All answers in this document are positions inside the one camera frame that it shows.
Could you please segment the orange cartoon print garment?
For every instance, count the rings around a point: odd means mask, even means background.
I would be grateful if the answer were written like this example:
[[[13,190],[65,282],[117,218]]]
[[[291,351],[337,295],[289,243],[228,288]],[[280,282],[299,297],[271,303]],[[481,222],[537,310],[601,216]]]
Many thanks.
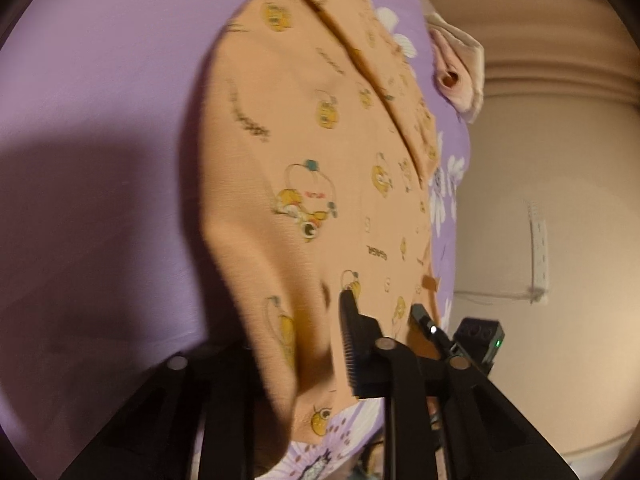
[[[270,404],[256,466],[320,479],[381,409],[349,388],[341,293],[399,341],[435,305],[435,119],[370,0],[250,0],[207,82],[202,232]]]

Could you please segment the white power strip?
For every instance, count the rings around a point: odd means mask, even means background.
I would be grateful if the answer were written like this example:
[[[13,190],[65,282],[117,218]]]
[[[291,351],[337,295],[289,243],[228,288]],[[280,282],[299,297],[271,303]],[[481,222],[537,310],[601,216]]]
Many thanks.
[[[546,304],[549,293],[549,258],[547,225],[534,203],[527,204],[530,248],[532,248],[532,282],[529,293],[532,304]]]

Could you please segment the purple floral bed sheet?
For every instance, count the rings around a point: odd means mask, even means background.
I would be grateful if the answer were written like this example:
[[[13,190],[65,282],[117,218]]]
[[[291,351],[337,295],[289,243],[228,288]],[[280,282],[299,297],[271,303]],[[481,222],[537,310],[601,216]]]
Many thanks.
[[[452,293],[468,125],[434,81],[423,0],[370,0],[435,119],[435,305]],[[248,341],[202,232],[217,40],[250,0],[35,0],[1,51],[1,429],[58,479],[154,370]]]

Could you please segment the rolled pink cloth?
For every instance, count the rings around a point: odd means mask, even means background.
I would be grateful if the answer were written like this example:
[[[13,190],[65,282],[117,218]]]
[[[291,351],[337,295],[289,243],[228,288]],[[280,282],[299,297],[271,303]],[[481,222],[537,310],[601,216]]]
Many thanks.
[[[472,124],[484,104],[485,49],[438,13],[427,15],[426,26],[434,51],[436,87],[458,115]]]

